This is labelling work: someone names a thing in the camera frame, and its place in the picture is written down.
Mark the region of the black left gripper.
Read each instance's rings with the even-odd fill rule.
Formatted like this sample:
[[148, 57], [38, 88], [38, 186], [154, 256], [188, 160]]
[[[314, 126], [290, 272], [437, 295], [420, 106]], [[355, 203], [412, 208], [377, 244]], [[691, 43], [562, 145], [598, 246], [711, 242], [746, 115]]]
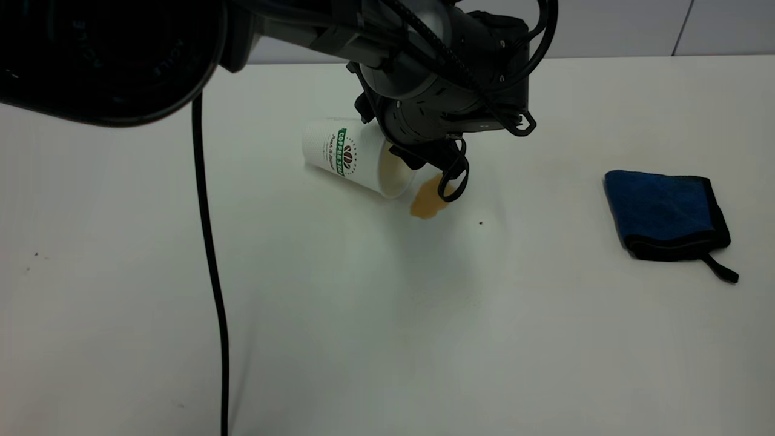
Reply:
[[[348, 64], [363, 88], [356, 110], [363, 122], [377, 121], [395, 144], [392, 155], [412, 171], [429, 163], [442, 171], [438, 185], [445, 186], [466, 172], [466, 141], [444, 139], [479, 130], [479, 95], [455, 64], [479, 52], [479, 23], [463, 12], [366, 12], [365, 18], [399, 42], [378, 67]], [[412, 154], [421, 147], [424, 159]]]

